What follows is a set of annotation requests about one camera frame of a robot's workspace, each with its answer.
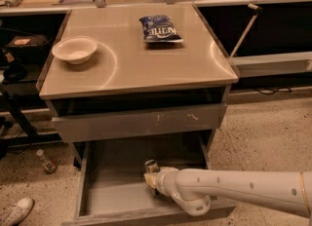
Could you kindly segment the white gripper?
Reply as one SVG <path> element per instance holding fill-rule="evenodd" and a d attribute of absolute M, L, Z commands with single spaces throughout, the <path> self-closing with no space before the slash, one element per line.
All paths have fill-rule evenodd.
<path fill-rule="evenodd" d="M 147 172 L 144 175 L 147 185 L 157 190 L 165 196 L 172 196 L 176 192 L 176 175 L 179 169 L 173 167 L 160 167 L 160 171 Z"/>

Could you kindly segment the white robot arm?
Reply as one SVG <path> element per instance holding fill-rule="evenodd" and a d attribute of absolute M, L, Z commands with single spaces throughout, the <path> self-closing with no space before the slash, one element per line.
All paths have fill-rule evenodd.
<path fill-rule="evenodd" d="M 144 175 L 147 185 L 172 198 L 187 214 L 200 216 L 211 197 L 231 199 L 309 219 L 312 172 L 234 171 L 162 167 Z"/>

